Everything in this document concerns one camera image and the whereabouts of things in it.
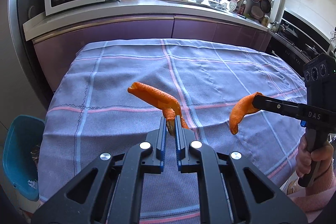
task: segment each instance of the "plaid tablecloth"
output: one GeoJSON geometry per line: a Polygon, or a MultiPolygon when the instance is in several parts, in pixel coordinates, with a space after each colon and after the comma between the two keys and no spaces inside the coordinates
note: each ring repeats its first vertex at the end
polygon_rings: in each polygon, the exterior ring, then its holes
{"type": "MultiPolygon", "coordinates": [[[[199,40],[95,42],[78,53],[49,107],[38,170],[41,201],[100,153],[123,153],[159,127],[162,112],[127,93],[135,81],[176,97],[188,126],[215,151],[240,151],[279,186],[293,172],[304,133],[299,121],[260,111],[246,116],[235,136],[228,126],[235,103],[256,91],[306,102],[303,81],[281,59],[199,40]]],[[[145,177],[141,219],[199,223],[196,175],[178,173],[170,135],[164,172],[145,177]]]]}

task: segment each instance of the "orange peel piece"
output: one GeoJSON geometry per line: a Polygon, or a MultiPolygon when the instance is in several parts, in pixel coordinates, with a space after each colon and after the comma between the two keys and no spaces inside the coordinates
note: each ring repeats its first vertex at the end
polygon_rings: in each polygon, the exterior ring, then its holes
{"type": "Polygon", "coordinates": [[[174,128],[176,115],[180,115],[182,127],[189,129],[182,117],[181,106],[175,97],[153,86],[140,82],[134,82],[127,91],[146,103],[162,110],[162,114],[166,118],[167,129],[170,135],[175,136],[174,128]]]}
{"type": "Polygon", "coordinates": [[[231,110],[229,118],[229,127],[233,135],[238,133],[238,124],[242,121],[245,115],[253,114],[258,112],[260,109],[257,109],[253,106],[252,102],[256,95],[262,95],[260,92],[253,93],[251,95],[245,96],[240,99],[238,103],[231,110]]]}

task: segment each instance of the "black handle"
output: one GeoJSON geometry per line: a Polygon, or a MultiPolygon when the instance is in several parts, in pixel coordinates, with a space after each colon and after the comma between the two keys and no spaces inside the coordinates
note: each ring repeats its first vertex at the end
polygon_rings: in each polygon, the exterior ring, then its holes
{"type": "MultiPolygon", "coordinates": [[[[327,130],[315,130],[311,128],[306,128],[306,140],[308,152],[313,152],[324,146],[324,143],[328,140],[327,130]]],[[[316,173],[320,168],[320,162],[312,161],[310,165],[310,173],[305,174],[302,178],[299,178],[298,184],[301,187],[311,187],[314,183],[316,173]]]]}

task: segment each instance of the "silver screw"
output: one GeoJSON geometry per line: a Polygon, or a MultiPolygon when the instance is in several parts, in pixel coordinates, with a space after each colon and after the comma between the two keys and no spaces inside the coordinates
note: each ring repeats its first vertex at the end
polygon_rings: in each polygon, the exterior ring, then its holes
{"type": "Polygon", "coordinates": [[[242,157],[242,155],[239,152],[232,152],[231,153],[231,158],[233,158],[234,160],[239,160],[241,157],[242,157]]]}
{"type": "Polygon", "coordinates": [[[151,147],[151,144],[149,143],[149,142],[142,142],[141,144],[140,144],[140,148],[141,149],[148,149],[148,148],[150,148],[151,147]]]}
{"type": "Polygon", "coordinates": [[[190,145],[193,148],[201,148],[202,147],[202,143],[200,141],[192,141],[190,145]]]}
{"type": "Polygon", "coordinates": [[[109,160],[110,158],[111,158],[110,153],[103,153],[103,154],[100,155],[101,160],[109,160]]]}

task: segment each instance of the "hand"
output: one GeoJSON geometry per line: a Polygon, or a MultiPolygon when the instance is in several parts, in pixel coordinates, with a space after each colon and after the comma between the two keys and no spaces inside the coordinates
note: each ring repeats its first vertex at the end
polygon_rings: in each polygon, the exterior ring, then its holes
{"type": "Polygon", "coordinates": [[[298,147],[298,154],[296,155],[296,174],[302,178],[304,174],[310,172],[311,161],[321,161],[320,168],[316,174],[316,177],[323,174],[330,167],[334,148],[329,142],[325,142],[325,145],[319,149],[316,149],[312,153],[306,150],[307,140],[305,134],[301,137],[298,147]]]}

